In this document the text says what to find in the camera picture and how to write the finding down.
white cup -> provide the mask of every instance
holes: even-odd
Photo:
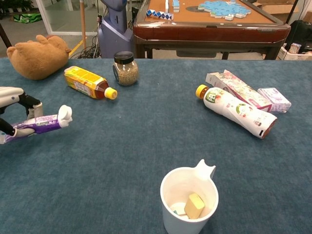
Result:
[[[198,234],[214,214],[218,202],[218,190],[212,181],[215,166],[209,167],[201,160],[196,167],[180,167],[170,171],[162,180],[160,197],[163,222],[168,234]],[[196,193],[205,203],[199,218],[189,219],[173,211],[184,209],[190,194]]]

pink box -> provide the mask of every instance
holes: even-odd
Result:
[[[272,107],[272,103],[268,99],[227,70],[224,70],[223,73],[208,73],[206,82],[229,92],[257,109],[269,112]]]

glass door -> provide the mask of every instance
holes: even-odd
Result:
[[[36,0],[49,34],[81,35],[79,0]],[[100,0],[84,0],[86,35],[97,34],[98,10],[101,15],[105,5]]]

black jar lid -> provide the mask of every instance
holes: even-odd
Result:
[[[114,61],[119,64],[128,64],[134,60],[133,53],[130,51],[120,51],[115,53]]]

brown teddy bear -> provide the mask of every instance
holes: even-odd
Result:
[[[22,76],[40,80],[47,78],[68,61],[71,51],[66,42],[58,36],[36,36],[37,41],[17,43],[6,53],[14,69]]]

